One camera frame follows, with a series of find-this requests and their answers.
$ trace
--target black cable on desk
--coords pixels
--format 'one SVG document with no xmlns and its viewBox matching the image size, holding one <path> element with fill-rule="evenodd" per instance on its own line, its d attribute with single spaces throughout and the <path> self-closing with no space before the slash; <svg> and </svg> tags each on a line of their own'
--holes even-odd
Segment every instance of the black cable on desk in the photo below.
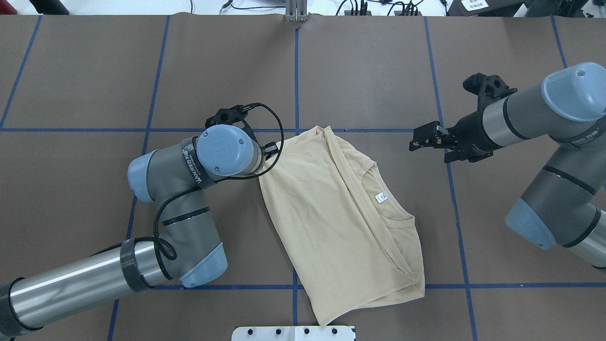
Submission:
<svg viewBox="0 0 606 341">
<path fill-rule="evenodd" d="M 398 2 L 394 2 L 391 5 L 391 8 L 389 8 L 389 12 L 387 12 L 387 16 L 389 16 L 391 14 L 391 10 L 393 10 L 393 7 L 395 7 L 397 4 L 402 5 L 402 13 L 404 13 L 404 6 L 406 6 L 402 1 L 398 1 Z"/>
<path fill-rule="evenodd" d="M 256 10 L 257 8 L 286 8 L 286 6 L 257 6 L 257 7 L 236 7 L 230 5 L 235 10 Z"/>
<path fill-rule="evenodd" d="M 448 16 L 448 1 L 440 0 L 440 3 L 444 5 L 444 16 Z"/>
<path fill-rule="evenodd" d="M 256 6 L 256 7 L 236 7 L 233 5 L 233 0 L 228 0 L 225 4 L 223 4 L 223 6 L 221 6 L 221 9 L 219 10 L 219 14 L 221 14 L 221 12 L 226 9 L 227 7 L 231 7 L 235 10 L 256 10 L 259 8 L 286 8 L 286 6 Z"/>
<path fill-rule="evenodd" d="M 339 15 L 339 12 L 341 11 L 341 7 L 343 7 L 343 5 L 347 2 L 347 0 L 343 0 L 343 2 L 341 3 L 341 5 L 339 5 L 339 8 L 337 8 L 337 13 L 335 13 L 335 15 Z"/>
</svg>

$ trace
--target blue tape line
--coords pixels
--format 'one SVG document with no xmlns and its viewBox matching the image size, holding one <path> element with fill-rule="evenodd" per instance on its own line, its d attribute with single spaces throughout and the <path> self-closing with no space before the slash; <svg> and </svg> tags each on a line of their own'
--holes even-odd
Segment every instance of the blue tape line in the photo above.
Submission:
<svg viewBox="0 0 606 341">
<path fill-rule="evenodd" d="M 145 128 L 2 128 L 0 131 L 3 132 L 34 132 L 34 133 L 46 133 L 46 132 L 128 132 L 128 133 L 143 133 L 146 131 Z"/>
<path fill-rule="evenodd" d="M 469 275 L 467 273 L 467 261 L 465 258 L 465 246 L 463 244 L 463 233 L 461 232 L 461 221 L 459 219 L 459 206 L 456 201 L 455 184 L 453 182 L 452 169 L 450 163 L 446 164 L 448 172 L 448 182 L 450 184 L 450 197 L 453 202 L 454 216 L 456 218 L 456 229 L 459 235 L 459 254 L 461 255 L 461 266 L 463 268 L 463 281 L 465 282 L 465 294 L 467 295 L 467 309 L 469 310 L 469 321 L 471 323 L 471 335 L 474 341 L 478 341 L 478 332 L 476 330 L 476 317 L 473 312 L 473 301 L 471 300 L 471 289 L 469 284 Z"/>
<path fill-rule="evenodd" d="M 162 71 L 162 60 L 164 59 L 164 49 L 166 48 L 166 37 L 168 36 L 168 25 L 170 24 L 170 15 L 166 16 L 166 24 L 164 25 L 164 37 L 162 38 L 162 48 L 160 49 L 160 58 L 158 59 L 158 69 L 156 71 L 156 81 L 153 85 L 153 93 L 151 95 L 150 113 L 147 117 L 147 128 L 145 131 L 145 138 L 143 139 L 143 150 L 141 155 L 145 155 L 147 151 L 147 140 L 150 136 L 150 129 L 152 128 L 153 109 L 156 105 L 156 95 L 158 94 L 158 83 L 160 83 L 160 72 Z"/>
<path fill-rule="evenodd" d="M 606 288 L 606 282 L 579 283 L 444 283 L 426 284 L 425 289 L 536 289 L 536 288 Z M 185 288 L 182 285 L 158 285 L 155 290 L 305 290 L 303 285 L 290 284 L 239 284 L 239 285 L 202 285 L 195 288 Z"/>
<path fill-rule="evenodd" d="M 412 133 L 414 129 L 333 129 L 340 133 Z"/>
<path fill-rule="evenodd" d="M 427 50 L 429 52 L 429 64 L 431 66 L 431 77 L 433 78 L 433 91 L 436 95 L 436 106 L 438 108 L 438 118 L 440 123 L 444 124 L 444 117 L 442 116 L 442 104 L 440 102 L 440 93 L 438 92 L 438 77 L 436 76 L 436 66 L 433 62 L 433 50 L 431 49 L 431 37 L 429 34 L 429 21 L 427 17 L 423 17 L 425 21 L 425 36 L 427 37 Z"/>
<path fill-rule="evenodd" d="M 524 288 L 606 288 L 606 282 L 597 283 L 477 283 L 471 289 L 524 289 Z"/>
<path fill-rule="evenodd" d="M 295 30 L 295 135 L 299 135 L 299 29 Z"/>
<path fill-rule="evenodd" d="M 465 289 L 464 284 L 425 284 L 425 289 Z"/>
<path fill-rule="evenodd" d="M 172 133 L 172 132 L 192 132 L 201 133 L 204 128 L 2 128 L 1 132 L 36 132 L 36 133 L 47 133 L 47 132 L 86 132 L 86 133 L 144 133 L 144 132 L 160 132 L 160 133 Z M 253 129 L 256 133 L 279 133 L 280 129 Z M 294 133 L 294 129 L 284 129 L 284 132 Z"/>
<path fill-rule="evenodd" d="M 118 316 L 118 305 L 120 304 L 120 300 L 114 301 L 114 307 L 112 309 L 112 319 L 110 320 L 110 329 L 107 332 L 107 341 L 113 340 L 113 331 L 116 327 L 116 317 Z"/>
<path fill-rule="evenodd" d="M 25 62 L 27 62 L 27 57 L 30 55 L 30 51 L 32 50 L 32 45 L 34 44 L 34 39 L 36 39 L 36 33 L 38 32 L 38 27 L 40 27 L 40 22 L 42 21 L 42 16 L 38 16 L 38 21 L 36 21 L 36 26 L 34 27 L 34 31 L 32 32 L 32 37 L 30 38 L 30 44 L 27 46 L 27 50 L 25 50 L 25 55 L 23 55 L 23 60 L 21 61 L 21 66 L 19 67 L 19 72 L 17 72 L 17 77 L 15 78 L 15 83 L 13 83 L 13 88 L 10 91 L 10 95 L 8 96 L 8 101 L 6 102 L 6 107 L 4 107 L 4 113 L 2 114 L 2 119 L 0 120 L 0 129 L 4 127 L 4 121 L 6 121 L 6 116 L 8 115 L 8 110 L 10 109 L 10 104 L 13 101 L 13 97 L 15 92 L 17 91 L 17 85 L 19 85 L 19 80 L 21 79 L 21 74 L 23 73 L 23 69 L 25 68 Z"/>
<path fill-rule="evenodd" d="M 562 44 L 560 43 L 560 35 L 558 34 L 558 27 L 556 26 L 556 17 L 551 16 L 551 26 L 553 27 L 553 34 L 556 36 L 556 44 L 558 45 L 558 50 L 560 51 L 560 58 L 562 58 L 562 65 L 566 69 L 568 64 L 566 64 L 566 57 L 564 57 L 564 50 L 562 50 Z"/>
<path fill-rule="evenodd" d="M 444 123 L 444 117 L 442 116 L 442 105 L 440 102 L 440 94 L 438 91 L 438 77 L 436 76 L 436 67 L 433 60 L 433 50 L 431 49 L 431 37 L 429 31 L 429 21 L 427 17 L 424 17 L 425 21 L 425 36 L 427 37 L 427 50 L 429 53 L 429 63 L 431 66 L 431 77 L 433 78 L 433 91 L 436 95 L 436 107 L 438 108 L 438 118 L 440 123 Z M 467 310 L 469 311 L 469 322 L 471 326 L 471 336 L 473 341 L 478 341 L 478 332 L 476 330 L 476 317 L 473 312 L 473 301 L 471 300 L 471 289 L 469 287 L 469 276 L 467 274 L 467 261 L 465 259 L 465 247 L 463 245 L 463 234 L 461 232 L 461 222 L 459 221 L 459 208 L 456 202 L 455 186 L 453 184 L 452 170 L 450 164 L 446 164 L 448 172 L 448 182 L 450 183 L 450 196 L 453 202 L 454 215 L 456 217 L 456 228 L 459 235 L 459 254 L 461 256 L 461 266 L 463 270 L 463 280 L 465 282 L 465 294 L 467 295 Z"/>
<path fill-rule="evenodd" d="M 292 284 L 234 284 L 234 285 L 201 285 L 186 288 L 182 285 L 156 285 L 154 290 L 292 290 Z"/>
<path fill-rule="evenodd" d="M 293 267 L 293 326 L 299 325 L 299 290 L 298 290 L 299 276 L 297 270 Z"/>
</svg>

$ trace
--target black tape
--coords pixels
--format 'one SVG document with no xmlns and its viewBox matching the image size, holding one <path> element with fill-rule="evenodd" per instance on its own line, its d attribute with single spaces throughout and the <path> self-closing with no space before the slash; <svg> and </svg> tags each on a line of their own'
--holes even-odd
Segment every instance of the black tape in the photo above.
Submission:
<svg viewBox="0 0 606 341">
<path fill-rule="evenodd" d="M 596 214 L 593 216 L 593 220 L 591 221 L 591 223 L 589 224 L 589 227 L 585 230 L 585 232 L 583 232 L 577 239 L 571 241 L 570 243 L 568 243 L 566 245 L 562 245 L 562 246 L 565 248 L 572 248 L 573 246 L 575 246 L 578 243 L 585 240 L 585 238 L 587 238 L 587 236 L 590 235 L 593 232 L 593 230 L 596 228 L 596 226 L 600 222 L 601 217 L 602 217 L 602 211 L 600 211 L 598 208 L 596 208 Z"/>
<path fill-rule="evenodd" d="M 574 177 L 562 170 L 559 170 L 555 167 L 551 167 L 551 166 L 545 166 L 543 167 L 543 171 L 547 171 L 550 173 L 554 173 L 555 175 L 562 177 L 570 182 L 572 182 L 573 184 L 583 188 L 584 190 L 586 190 L 587 192 L 589 192 L 589 194 L 591 195 L 596 195 L 596 193 L 598 192 L 598 190 L 596 190 L 595 188 L 589 186 L 588 184 L 586 184 L 585 182 L 583 182 L 582 180 L 578 179 L 577 177 Z"/>
<path fill-rule="evenodd" d="M 584 132 L 576 135 L 575 137 L 566 139 L 557 139 L 551 137 L 551 139 L 560 144 L 570 144 L 575 148 L 581 148 L 583 145 L 595 141 L 600 135 L 606 131 L 606 116 L 600 118 L 591 128 Z"/>
<path fill-rule="evenodd" d="M 40 328 L 30 328 L 17 318 L 17 313 L 13 308 L 13 304 L 10 301 L 10 290 L 13 285 L 18 281 L 24 279 L 20 277 L 11 284 L 0 286 L 0 333 L 8 337 L 23 336 L 31 333 L 32 331 L 40 330 Z"/>
<path fill-rule="evenodd" d="M 164 226 L 167 226 L 167 225 L 170 225 L 170 224 L 178 223 L 179 221 L 183 221 L 185 219 L 193 218 L 193 217 L 195 217 L 197 215 L 201 215 L 201 214 L 206 213 L 206 212 L 210 212 L 210 207 L 206 206 L 205 208 L 200 208 L 200 209 L 197 209 L 195 211 L 192 211 L 192 212 L 189 212 L 189 213 L 186 213 L 186 214 L 182 214 L 182 215 L 180 215 L 178 217 L 171 218 L 171 219 L 168 219 L 168 220 L 164 220 L 162 222 L 162 224 Z"/>
<path fill-rule="evenodd" d="M 208 177 L 204 167 L 200 164 L 200 160 L 198 160 L 198 154 L 196 153 L 196 137 L 186 138 L 181 141 L 181 149 L 183 159 L 185 160 L 185 165 L 187 169 L 189 169 L 194 181 L 196 184 L 202 188 L 206 189 L 215 184 L 213 180 Z"/>
<path fill-rule="evenodd" d="M 134 292 L 144 292 L 153 287 L 147 284 L 143 275 L 139 273 L 137 259 L 135 258 L 135 240 L 128 239 L 122 242 L 120 248 L 120 267 L 128 286 Z"/>
<path fill-rule="evenodd" d="M 503 102 L 503 118 L 505 119 L 505 124 L 507 125 L 509 130 L 513 133 L 513 135 L 516 135 L 518 138 L 521 138 L 522 140 L 530 140 L 529 138 L 524 137 L 522 134 L 520 134 L 511 124 L 511 120 L 509 119 L 509 114 L 507 113 L 507 102 L 509 102 L 509 97 L 507 97 L 505 99 L 505 101 Z"/>
</svg>

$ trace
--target white metal plate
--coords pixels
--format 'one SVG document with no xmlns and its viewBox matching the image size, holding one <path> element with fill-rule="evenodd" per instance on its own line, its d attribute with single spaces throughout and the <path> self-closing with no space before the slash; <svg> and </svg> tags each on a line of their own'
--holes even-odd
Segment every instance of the white metal plate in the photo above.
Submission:
<svg viewBox="0 0 606 341">
<path fill-rule="evenodd" d="M 231 341 L 356 341 L 354 326 L 238 327 Z"/>
<path fill-rule="evenodd" d="M 468 12 L 488 7 L 488 3 L 484 0 L 461 0 L 461 4 Z"/>
</svg>

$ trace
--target metal bracket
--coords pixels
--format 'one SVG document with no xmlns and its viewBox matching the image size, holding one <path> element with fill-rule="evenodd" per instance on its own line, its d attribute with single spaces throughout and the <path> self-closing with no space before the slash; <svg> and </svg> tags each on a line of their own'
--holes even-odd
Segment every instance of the metal bracket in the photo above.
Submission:
<svg viewBox="0 0 606 341">
<path fill-rule="evenodd" d="M 286 0 L 286 21 L 307 21 L 307 0 Z"/>
<path fill-rule="evenodd" d="M 354 326 L 238 327 L 231 341 L 355 341 Z"/>
</svg>

